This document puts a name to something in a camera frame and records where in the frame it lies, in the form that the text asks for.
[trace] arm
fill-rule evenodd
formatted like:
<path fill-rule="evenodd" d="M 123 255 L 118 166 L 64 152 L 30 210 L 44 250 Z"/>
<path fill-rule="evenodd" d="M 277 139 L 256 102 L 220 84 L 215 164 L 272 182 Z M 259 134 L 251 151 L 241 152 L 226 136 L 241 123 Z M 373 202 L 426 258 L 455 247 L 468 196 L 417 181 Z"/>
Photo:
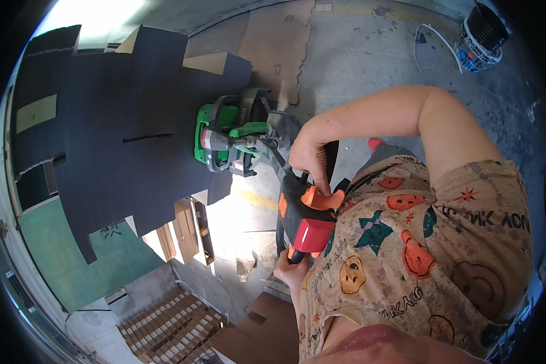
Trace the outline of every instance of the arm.
<path fill-rule="evenodd" d="M 302 283 L 309 271 L 309 254 L 304 254 L 303 259 L 296 265 L 289 264 L 289 249 L 285 249 L 279 255 L 273 273 L 275 276 L 284 281 L 291 290 L 291 302 L 295 310 L 295 318 L 299 325 L 299 316 L 302 313 L 300 304 L 300 294 L 302 291 Z"/>
<path fill-rule="evenodd" d="M 416 85 L 382 90 L 313 117 L 299 133 L 289 163 L 309 171 L 322 192 L 330 193 L 321 146 L 381 136 L 420 136 L 431 183 L 466 163 L 504 160 L 459 100 L 437 87 Z"/>

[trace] lips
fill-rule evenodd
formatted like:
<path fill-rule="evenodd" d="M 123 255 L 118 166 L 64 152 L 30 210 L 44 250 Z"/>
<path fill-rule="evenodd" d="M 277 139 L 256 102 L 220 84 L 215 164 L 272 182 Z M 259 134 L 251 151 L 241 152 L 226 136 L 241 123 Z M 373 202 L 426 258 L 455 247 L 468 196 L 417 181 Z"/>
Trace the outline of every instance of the lips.
<path fill-rule="evenodd" d="M 332 350 L 332 353 L 344 350 L 359 350 L 362 348 L 368 348 L 372 345 L 378 344 L 379 342 L 385 343 L 396 341 L 401 339 L 403 335 L 403 332 L 388 325 L 376 324 L 364 326 L 340 341 L 335 346 L 334 350 Z"/>

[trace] electric pallet jack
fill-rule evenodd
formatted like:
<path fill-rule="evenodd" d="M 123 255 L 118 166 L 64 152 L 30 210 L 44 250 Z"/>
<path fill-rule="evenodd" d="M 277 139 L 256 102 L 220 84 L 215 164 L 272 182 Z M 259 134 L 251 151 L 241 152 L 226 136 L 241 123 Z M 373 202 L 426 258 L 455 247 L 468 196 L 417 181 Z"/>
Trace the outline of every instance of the electric pallet jack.
<path fill-rule="evenodd" d="M 221 96 L 198 112 L 194 156 L 211 172 L 225 170 L 242 177 L 255 176 L 258 163 L 269 164 L 279 182 L 279 212 L 275 238 L 277 255 L 289 241 L 290 263 L 299 263 L 304 253 L 314 258 L 324 251 L 335 224 L 334 210 L 344 200 L 342 189 L 326 198 L 307 182 L 308 174 L 297 177 L 286 161 L 301 124 L 294 115 L 271 110 L 267 90 L 247 89 L 240 96 Z M 331 180 L 339 142 L 325 146 L 327 176 Z"/>

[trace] green wall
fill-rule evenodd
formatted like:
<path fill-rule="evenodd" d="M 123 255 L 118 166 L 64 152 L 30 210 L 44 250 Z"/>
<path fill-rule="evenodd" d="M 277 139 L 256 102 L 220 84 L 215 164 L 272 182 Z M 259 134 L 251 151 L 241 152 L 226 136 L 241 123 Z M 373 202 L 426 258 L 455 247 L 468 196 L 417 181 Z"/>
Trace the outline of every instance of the green wall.
<path fill-rule="evenodd" d="M 89 235 L 97 260 L 87 265 L 58 199 L 21 216 L 19 224 L 45 281 L 69 312 L 164 264 L 124 221 Z"/>

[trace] white cable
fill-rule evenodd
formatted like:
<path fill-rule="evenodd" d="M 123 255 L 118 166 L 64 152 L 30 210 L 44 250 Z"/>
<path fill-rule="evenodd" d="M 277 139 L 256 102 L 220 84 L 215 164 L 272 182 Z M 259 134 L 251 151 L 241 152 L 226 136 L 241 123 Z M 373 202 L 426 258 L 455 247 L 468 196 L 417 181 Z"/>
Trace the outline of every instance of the white cable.
<path fill-rule="evenodd" d="M 463 68 L 461 67 L 461 62 L 459 61 L 459 57 L 457 57 L 457 54 L 455 54 L 455 51 L 453 50 L 453 48 L 451 48 L 451 46 L 449 45 L 449 43 L 447 42 L 447 40 L 445 40 L 443 38 L 443 36 L 441 35 L 441 33 L 439 33 L 435 28 L 433 28 L 432 26 L 430 26 L 429 24 L 421 24 L 417 27 L 417 30 L 415 32 L 415 62 L 417 62 L 417 66 L 419 67 L 419 70 L 420 72 L 422 73 L 423 70 L 420 68 L 420 65 L 419 65 L 419 60 L 417 59 L 417 35 L 419 35 L 419 28 L 421 27 L 427 27 L 429 28 L 430 30 L 434 31 L 435 34 L 437 34 L 439 36 L 439 38 L 445 43 L 445 45 L 447 46 L 447 48 L 449 48 L 449 50 L 451 51 L 451 53 L 453 54 L 453 57 L 455 57 L 455 60 L 457 61 L 457 66 L 459 67 L 459 72 L 463 75 Z"/>

